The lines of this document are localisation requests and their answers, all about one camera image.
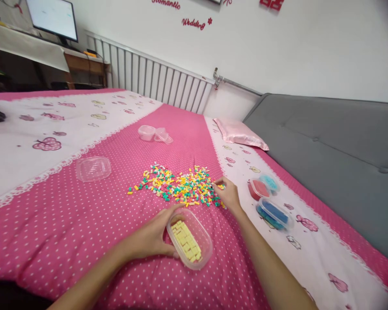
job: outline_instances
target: yellow brick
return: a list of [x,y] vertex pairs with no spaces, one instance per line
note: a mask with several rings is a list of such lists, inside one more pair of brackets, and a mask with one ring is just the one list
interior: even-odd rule
[[188,250],[188,252],[185,253],[185,254],[187,255],[188,259],[191,259],[194,256],[194,254],[193,254],[193,252],[191,250]]

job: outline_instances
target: white radiator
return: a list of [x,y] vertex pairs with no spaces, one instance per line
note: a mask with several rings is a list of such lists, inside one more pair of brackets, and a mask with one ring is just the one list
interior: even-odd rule
[[88,46],[111,64],[108,86],[202,114],[214,80],[87,31]]

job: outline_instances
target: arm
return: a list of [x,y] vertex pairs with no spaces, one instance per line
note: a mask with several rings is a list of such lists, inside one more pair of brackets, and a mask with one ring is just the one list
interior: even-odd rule
[[[225,184],[225,190],[221,190],[216,184]],[[222,177],[213,184],[213,187],[240,226],[241,234],[271,308],[273,310],[316,310],[315,303],[241,208],[237,186],[226,177]]]
[[178,204],[161,210],[142,228],[122,240],[108,251],[92,269],[70,290],[49,307],[49,310],[89,310],[106,289],[106,286],[127,262],[163,254],[178,258],[172,245],[165,244],[163,233],[174,211],[183,206]]

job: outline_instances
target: computer monitor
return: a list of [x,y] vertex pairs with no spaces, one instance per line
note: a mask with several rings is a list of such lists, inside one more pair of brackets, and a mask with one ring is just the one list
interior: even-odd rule
[[55,34],[63,45],[66,39],[77,42],[73,4],[65,0],[27,0],[31,20],[36,29]]

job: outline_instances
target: pillow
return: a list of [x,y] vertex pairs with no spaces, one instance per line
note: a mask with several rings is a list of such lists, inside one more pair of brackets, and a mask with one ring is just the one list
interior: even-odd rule
[[269,150],[268,145],[242,122],[226,118],[214,118],[213,121],[219,126],[225,142],[257,146],[263,151]]

